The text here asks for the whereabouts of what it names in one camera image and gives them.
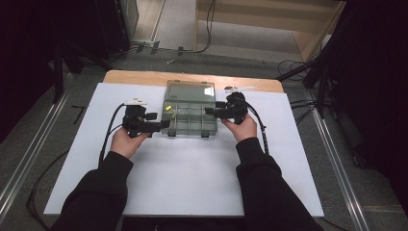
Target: metal frame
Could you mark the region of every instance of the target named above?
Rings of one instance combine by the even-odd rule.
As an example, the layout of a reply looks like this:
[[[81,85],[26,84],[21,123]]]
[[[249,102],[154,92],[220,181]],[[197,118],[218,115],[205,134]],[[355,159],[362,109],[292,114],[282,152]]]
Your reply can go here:
[[[27,151],[22,157],[20,163],[15,169],[11,179],[7,183],[6,187],[0,194],[0,224],[3,222],[7,212],[11,208],[15,197],[18,194],[25,178],[27,177],[31,167],[33,166],[39,152],[45,140],[48,137],[51,129],[54,126],[55,121],[58,118],[61,110],[64,107],[65,101],[69,96],[70,89],[73,85],[74,77],[72,74],[68,74],[65,79],[65,92],[60,98],[60,100],[53,104],[45,117],[44,121],[38,128],[36,135],[34,136],[32,142],[30,143]]]

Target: gray floor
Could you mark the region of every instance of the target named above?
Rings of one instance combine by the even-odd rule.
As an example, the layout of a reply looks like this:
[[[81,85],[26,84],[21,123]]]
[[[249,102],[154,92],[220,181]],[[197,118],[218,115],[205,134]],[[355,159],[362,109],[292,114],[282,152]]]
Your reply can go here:
[[[253,37],[254,33],[271,33],[271,31],[253,32],[252,30],[256,28],[246,28],[245,31],[249,29],[252,32],[250,35],[240,32],[238,34],[229,33],[228,37],[220,37],[215,33],[214,46],[208,50],[208,54],[185,54],[177,57],[176,53],[159,52],[151,56],[146,49],[140,53],[124,54],[113,65],[116,69],[126,70],[155,70],[248,78],[274,78],[279,75],[277,63],[287,59],[298,61],[299,56],[295,52],[293,40],[288,36],[288,32],[275,33],[273,41],[277,42],[278,45],[275,43],[275,45],[263,46],[259,38]],[[229,30],[239,31],[239,28],[234,27]],[[251,47],[242,47],[239,41],[236,41],[234,46],[228,46],[228,44],[233,44],[234,37],[242,39],[245,35],[248,36],[249,40],[253,41],[250,43],[252,44]],[[201,43],[205,41],[205,34],[202,36],[198,38]],[[259,53],[263,47],[269,47],[271,51]],[[286,47],[287,49],[279,50],[277,47]],[[282,72],[288,71],[291,68],[290,64],[282,64],[280,70]],[[29,174],[16,194],[12,206],[4,217],[3,222],[0,223],[0,230],[42,230],[28,215],[25,209],[25,201],[35,181],[45,167],[60,153],[68,149],[74,140],[76,131],[80,126],[80,121],[73,124],[79,114],[79,109],[72,106],[87,107],[96,84],[102,82],[104,75],[105,71],[98,66],[87,65],[87,68],[81,75],[73,76],[73,84],[62,111],[50,130],[48,137],[45,139]],[[284,90],[289,96],[290,101],[306,99],[307,97],[305,89],[301,87],[298,81],[285,81]],[[49,112],[52,98],[53,90],[51,89],[20,120],[7,139],[0,144],[0,187],[2,191],[24,156],[37,129]],[[296,117],[302,114],[304,110],[298,109],[293,111],[293,116]],[[370,230],[408,230],[407,217],[398,205],[388,180],[375,170],[359,169],[353,164],[351,150],[344,140],[341,128],[329,113],[326,112],[326,115],[325,121],[341,156],[350,183],[363,208]],[[312,114],[307,115],[299,124],[298,131],[318,188],[325,218],[346,230],[355,230],[344,201],[344,195],[339,187],[336,174]],[[38,187],[36,199],[40,212],[45,207],[49,192],[55,184],[63,163],[64,160],[57,162],[44,176]],[[53,217],[44,217],[44,219],[48,224],[52,224],[55,220]],[[317,219],[317,221],[325,230],[339,230],[321,219]]]

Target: metal rail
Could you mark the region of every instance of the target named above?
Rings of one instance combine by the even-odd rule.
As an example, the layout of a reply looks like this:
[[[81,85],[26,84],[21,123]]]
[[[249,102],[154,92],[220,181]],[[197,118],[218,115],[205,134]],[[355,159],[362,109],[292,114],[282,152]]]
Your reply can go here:
[[[306,90],[306,95],[312,100],[316,99],[308,90]],[[327,128],[326,121],[325,119],[320,118],[320,115],[316,109],[313,110],[313,116],[315,118],[316,125],[319,128],[321,138],[326,148],[329,160],[332,164],[337,181],[339,182],[340,189],[342,190],[345,204],[350,212],[354,227],[357,231],[369,231],[370,228],[364,216],[363,209],[358,201],[355,191],[351,186],[350,181],[348,180],[347,173],[345,172],[336,145],[333,142]]]
[[[42,145],[48,137],[52,127],[54,126],[55,121],[60,114],[65,101],[69,95],[71,86],[74,82],[72,74],[68,74],[65,79],[65,92],[61,96],[61,99],[54,105],[51,106],[48,111],[47,116],[37,130],[36,135],[31,141],[27,151],[22,157],[20,163],[15,169],[11,179],[7,183],[6,187],[0,194],[0,224],[3,222],[6,217],[7,212],[13,204],[15,197],[18,194],[25,178],[27,177],[31,167],[33,166],[39,152],[42,149]]]

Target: wooden board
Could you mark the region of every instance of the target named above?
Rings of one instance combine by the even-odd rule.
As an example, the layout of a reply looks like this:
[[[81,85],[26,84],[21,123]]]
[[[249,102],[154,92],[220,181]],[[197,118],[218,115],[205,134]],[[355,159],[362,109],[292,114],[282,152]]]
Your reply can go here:
[[[255,91],[283,92],[282,84],[277,80],[250,79],[240,77],[181,74],[155,71],[108,71],[104,83],[110,84],[137,84],[147,86],[166,86],[168,80],[184,80],[195,82],[210,82],[216,85],[216,89],[225,87],[245,87],[256,85]]]

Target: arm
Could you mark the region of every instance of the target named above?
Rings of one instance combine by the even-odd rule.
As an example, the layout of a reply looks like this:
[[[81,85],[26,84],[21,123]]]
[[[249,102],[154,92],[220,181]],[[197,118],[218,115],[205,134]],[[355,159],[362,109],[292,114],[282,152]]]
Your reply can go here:
[[[322,230],[282,178],[279,165],[264,154],[252,117],[241,125],[222,122],[238,142],[237,175],[248,230]]]
[[[149,134],[130,139],[119,129],[102,165],[89,171],[65,200],[51,230],[115,230],[127,201],[129,161]]]

